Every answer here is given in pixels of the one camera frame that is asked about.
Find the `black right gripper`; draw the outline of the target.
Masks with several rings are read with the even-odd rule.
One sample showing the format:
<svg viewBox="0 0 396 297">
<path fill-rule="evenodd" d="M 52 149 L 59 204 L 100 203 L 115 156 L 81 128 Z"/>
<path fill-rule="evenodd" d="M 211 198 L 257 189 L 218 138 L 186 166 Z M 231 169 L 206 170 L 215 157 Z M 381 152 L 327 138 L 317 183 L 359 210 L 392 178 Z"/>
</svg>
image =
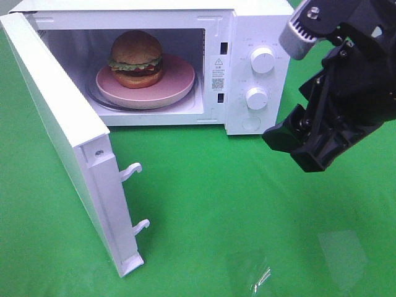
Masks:
<svg viewBox="0 0 396 297">
<path fill-rule="evenodd" d="M 395 1 L 359 1 L 341 29 L 343 43 L 299 89 L 308 101 L 309 137 L 291 157 L 306 173 L 325 171 L 395 119 Z"/>
</svg>

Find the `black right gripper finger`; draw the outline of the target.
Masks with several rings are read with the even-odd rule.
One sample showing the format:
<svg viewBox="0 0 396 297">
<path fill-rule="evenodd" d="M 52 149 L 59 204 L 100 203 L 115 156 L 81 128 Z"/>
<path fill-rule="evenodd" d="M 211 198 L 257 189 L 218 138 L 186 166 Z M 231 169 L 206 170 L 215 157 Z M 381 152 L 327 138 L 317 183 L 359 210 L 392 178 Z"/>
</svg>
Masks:
<svg viewBox="0 0 396 297">
<path fill-rule="evenodd" d="M 304 118 L 306 110 L 296 105 L 292 112 L 277 125 L 268 128 L 262 139 L 272 149 L 291 153 L 300 148 L 309 134 L 309 121 Z"/>
</svg>

